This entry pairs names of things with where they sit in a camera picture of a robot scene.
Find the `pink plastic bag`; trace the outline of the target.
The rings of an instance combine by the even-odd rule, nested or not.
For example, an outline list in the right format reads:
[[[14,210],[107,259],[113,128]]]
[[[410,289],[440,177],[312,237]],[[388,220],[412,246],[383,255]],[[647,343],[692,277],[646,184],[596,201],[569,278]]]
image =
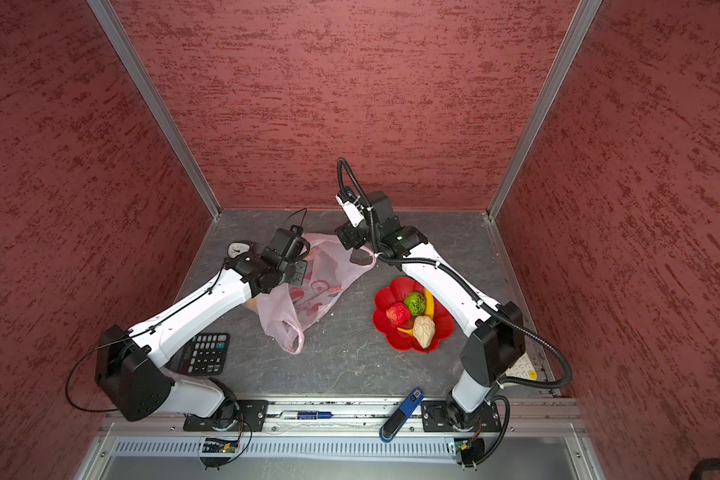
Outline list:
[[[358,249],[355,258],[335,235],[308,233],[306,239],[311,251],[302,283],[280,285],[245,303],[258,315],[264,333],[289,354],[302,351],[305,331],[327,316],[342,293],[376,264],[367,246]]]

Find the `red fake strawberry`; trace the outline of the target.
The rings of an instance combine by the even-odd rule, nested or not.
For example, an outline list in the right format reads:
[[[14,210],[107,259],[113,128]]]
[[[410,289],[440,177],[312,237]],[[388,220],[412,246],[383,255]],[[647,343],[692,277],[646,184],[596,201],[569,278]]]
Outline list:
[[[411,320],[411,312],[409,308],[402,302],[397,302],[391,305],[386,311],[385,315],[389,323],[397,327],[403,327]]]

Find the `green fake apple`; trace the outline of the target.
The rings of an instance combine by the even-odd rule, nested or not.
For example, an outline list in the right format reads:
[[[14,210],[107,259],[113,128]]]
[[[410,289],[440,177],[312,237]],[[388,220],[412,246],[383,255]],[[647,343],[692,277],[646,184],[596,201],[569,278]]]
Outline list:
[[[424,315],[427,310],[426,297],[417,291],[408,293],[403,300],[403,304],[412,317]]]

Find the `yellow fake banana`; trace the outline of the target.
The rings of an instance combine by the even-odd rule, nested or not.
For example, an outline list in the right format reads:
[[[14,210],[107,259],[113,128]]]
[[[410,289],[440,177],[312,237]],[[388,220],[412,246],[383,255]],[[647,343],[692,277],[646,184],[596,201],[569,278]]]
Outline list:
[[[424,290],[423,296],[424,296],[424,298],[425,298],[425,310],[424,310],[424,315],[427,316],[427,317],[429,317],[430,319],[433,319],[433,318],[434,318],[434,312],[435,312],[435,301],[434,301],[434,297],[432,296],[432,294],[431,294],[428,290]],[[403,332],[403,333],[405,333],[405,334],[408,334],[408,335],[410,335],[410,336],[413,336],[413,335],[414,335],[414,330],[413,330],[412,328],[401,328],[401,327],[398,327],[397,330],[400,331],[400,332]]]

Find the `beige fake fruit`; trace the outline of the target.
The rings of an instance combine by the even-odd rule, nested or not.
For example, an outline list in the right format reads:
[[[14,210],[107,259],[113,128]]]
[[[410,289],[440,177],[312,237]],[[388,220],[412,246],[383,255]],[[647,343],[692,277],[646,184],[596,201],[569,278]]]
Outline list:
[[[428,349],[436,333],[436,324],[434,320],[426,315],[417,316],[412,327],[412,336],[418,345],[423,349]]]

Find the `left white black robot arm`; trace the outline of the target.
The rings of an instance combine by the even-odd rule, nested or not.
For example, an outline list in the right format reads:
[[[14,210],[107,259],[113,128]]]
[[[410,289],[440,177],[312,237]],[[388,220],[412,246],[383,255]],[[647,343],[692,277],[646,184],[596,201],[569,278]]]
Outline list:
[[[113,326],[102,333],[96,384],[128,421],[179,413],[226,428],[237,417],[235,394],[218,381],[179,374],[166,365],[227,312],[280,285],[301,283],[306,266],[303,255],[281,263],[254,253],[225,258],[214,277],[168,309],[127,330]]]

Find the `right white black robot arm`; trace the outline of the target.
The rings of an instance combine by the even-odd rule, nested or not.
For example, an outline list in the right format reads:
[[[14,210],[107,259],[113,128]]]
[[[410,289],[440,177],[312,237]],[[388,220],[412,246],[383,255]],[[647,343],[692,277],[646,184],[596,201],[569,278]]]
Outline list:
[[[484,295],[447,263],[419,230],[400,224],[382,192],[366,197],[342,187],[336,196],[348,222],[336,229],[347,249],[369,245],[377,258],[393,265],[427,289],[451,315],[467,342],[461,352],[464,369],[447,396],[451,424],[474,424],[495,383],[526,353],[519,308]]]

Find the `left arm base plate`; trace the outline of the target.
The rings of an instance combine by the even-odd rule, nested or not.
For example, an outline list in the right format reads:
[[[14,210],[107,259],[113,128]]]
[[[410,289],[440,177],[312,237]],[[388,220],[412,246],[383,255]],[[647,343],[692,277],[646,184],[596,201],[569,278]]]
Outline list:
[[[221,407],[221,413],[214,413],[211,418],[187,415],[183,430],[227,434],[236,432],[241,427],[248,427],[253,432],[260,432],[267,416],[268,407],[267,400],[238,399],[234,407],[226,402]]]

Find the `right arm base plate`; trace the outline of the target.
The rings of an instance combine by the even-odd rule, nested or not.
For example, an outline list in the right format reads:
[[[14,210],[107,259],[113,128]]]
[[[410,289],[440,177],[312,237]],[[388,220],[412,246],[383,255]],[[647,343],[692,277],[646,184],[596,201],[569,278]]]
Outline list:
[[[427,433],[498,433],[501,420],[495,405],[483,403],[480,409],[467,417],[466,423],[453,424],[444,400],[425,400],[421,404],[423,429]]]

